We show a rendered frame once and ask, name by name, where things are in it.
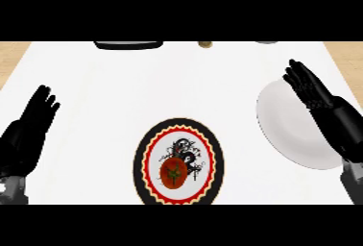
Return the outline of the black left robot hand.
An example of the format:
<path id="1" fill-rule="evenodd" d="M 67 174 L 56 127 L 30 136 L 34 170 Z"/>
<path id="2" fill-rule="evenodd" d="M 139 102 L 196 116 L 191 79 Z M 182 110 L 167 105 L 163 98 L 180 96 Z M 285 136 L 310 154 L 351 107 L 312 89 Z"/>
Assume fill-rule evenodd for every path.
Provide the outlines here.
<path id="1" fill-rule="evenodd" d="M 0 178 L 25 177 L 37 166 L 46 133 L 59 109 L 59 102 L 50 92 L 47 86 L 39 86 L 21 118 L 11 123 L 0 135 Z"/>

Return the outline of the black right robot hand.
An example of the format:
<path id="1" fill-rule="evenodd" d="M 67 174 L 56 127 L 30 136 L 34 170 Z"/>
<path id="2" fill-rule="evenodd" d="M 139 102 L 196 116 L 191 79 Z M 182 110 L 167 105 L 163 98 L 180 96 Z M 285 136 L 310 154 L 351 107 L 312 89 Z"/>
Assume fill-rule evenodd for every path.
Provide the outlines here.
<path id="1" fill-rule="evenodd" d="M 300 61 L 289 61 L 282 78 L 309 109 L 334 150 L 346 160 L 363 162 L 363 115 L 350 102 L 331 93 Z"/>

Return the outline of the plain white plate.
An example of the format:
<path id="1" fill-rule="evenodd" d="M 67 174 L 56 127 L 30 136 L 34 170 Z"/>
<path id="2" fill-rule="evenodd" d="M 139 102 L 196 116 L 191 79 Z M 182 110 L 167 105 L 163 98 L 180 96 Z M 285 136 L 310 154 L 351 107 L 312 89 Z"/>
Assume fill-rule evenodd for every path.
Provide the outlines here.
<path id="1" fill-rule="evenodd" d="M 272 147 L 292 162 L 317 170 L 329 170 L 343 165 L 343 158 L 284 80 L 270 82 L 260 92 L 257 119 Z"/>

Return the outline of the black-rimmed patterned plate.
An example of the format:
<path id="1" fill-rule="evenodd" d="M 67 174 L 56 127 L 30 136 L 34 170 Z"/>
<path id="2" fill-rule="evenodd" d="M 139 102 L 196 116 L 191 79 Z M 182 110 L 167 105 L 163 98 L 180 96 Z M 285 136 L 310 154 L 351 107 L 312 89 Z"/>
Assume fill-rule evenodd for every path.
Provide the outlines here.
<path id="1" fill-rule="evenodd" d="M 161 167 L 170 158 L 188 165 L 188 179 L 177 189 L 161 180 Z M 143 136 L 133 160 L 133 182 L 146 205 L 210 205 L 225 176 L 225 159 L 219 140 L 194 119 L 171 118 Z"/>

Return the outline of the red tomato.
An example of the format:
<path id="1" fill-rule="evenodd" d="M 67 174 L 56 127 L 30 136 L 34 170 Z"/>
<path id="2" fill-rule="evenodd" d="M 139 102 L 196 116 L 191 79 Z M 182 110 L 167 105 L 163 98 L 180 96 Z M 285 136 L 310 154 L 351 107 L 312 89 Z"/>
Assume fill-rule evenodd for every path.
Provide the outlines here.
<path id="1" fill-rule="evenodd" d="M 170 158 L 164 161 L 161 167 L 161 180 L 168 189 L 182 187 L 188 179 L 188 165 L 180 158 Z"/>

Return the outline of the black flat tray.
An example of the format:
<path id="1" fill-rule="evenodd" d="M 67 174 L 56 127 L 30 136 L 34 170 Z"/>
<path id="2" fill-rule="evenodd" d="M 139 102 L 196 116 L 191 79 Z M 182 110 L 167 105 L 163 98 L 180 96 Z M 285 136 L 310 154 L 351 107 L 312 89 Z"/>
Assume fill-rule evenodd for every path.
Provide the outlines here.
<path id="1" fill-rule="evenodd" d="M 95 45 L 105 50 L 145 50 L 160 48 L 161 41 L 96 41 Z"/>

